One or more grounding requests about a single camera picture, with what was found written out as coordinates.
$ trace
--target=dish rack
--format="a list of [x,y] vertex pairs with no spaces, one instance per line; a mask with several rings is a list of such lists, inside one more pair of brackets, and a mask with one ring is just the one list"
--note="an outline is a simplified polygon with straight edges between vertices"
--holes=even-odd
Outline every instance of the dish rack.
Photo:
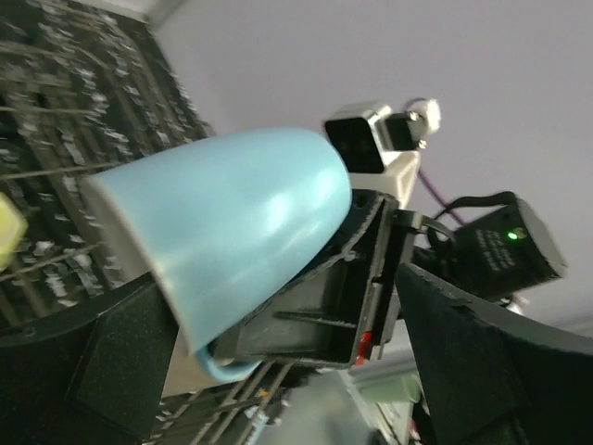
[[[0,61],[0,192],[28,222],[0,273],[2,329],[122,284],[82,203],[81,175],[212,129],[149,29],[132,19],[63,0],[4,0]],[[282,398],[289,370],[265,363],[238,384],[163,400],[148,443],[248,443]]]

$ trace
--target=yellow sponge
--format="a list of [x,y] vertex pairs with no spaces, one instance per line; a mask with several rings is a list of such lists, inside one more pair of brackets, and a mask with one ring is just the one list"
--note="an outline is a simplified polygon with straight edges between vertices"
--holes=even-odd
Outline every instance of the yellow sponge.
[[0,272],[4,271],[12,254],[27,231],[27,220],[3,193],[0,193]]

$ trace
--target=gray wall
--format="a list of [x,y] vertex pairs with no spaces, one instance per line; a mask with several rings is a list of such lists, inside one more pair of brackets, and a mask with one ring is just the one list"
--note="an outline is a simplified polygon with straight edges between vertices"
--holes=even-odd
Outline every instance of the gray wall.
[[[535,206],[571,270],[528,292],[527,313],[561,324],[593,318],[591,17],[584,0],[194,0],[158,38],[221,133],[439,98],[424,168],[448,197],[511,189]],[[421,187],[410,206],[436,210]]]

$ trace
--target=cylindrical black device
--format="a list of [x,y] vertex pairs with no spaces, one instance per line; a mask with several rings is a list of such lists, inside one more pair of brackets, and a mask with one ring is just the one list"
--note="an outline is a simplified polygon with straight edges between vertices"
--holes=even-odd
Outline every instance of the cylindrical black device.
[[455,285],[482,299],[503,299],[566,272],[548,228],[519,198],[460,227],[455,239]]

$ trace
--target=light blue mug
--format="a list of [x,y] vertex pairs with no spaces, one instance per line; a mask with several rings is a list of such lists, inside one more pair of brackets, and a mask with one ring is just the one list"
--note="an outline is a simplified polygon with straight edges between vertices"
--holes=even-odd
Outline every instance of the light blue mug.
[[319,134],[272,128],[212,137],[82,180],[123,274],[150,271],[187,354],[221,383],[207,345],[292,279],[350,207],[347,169]]

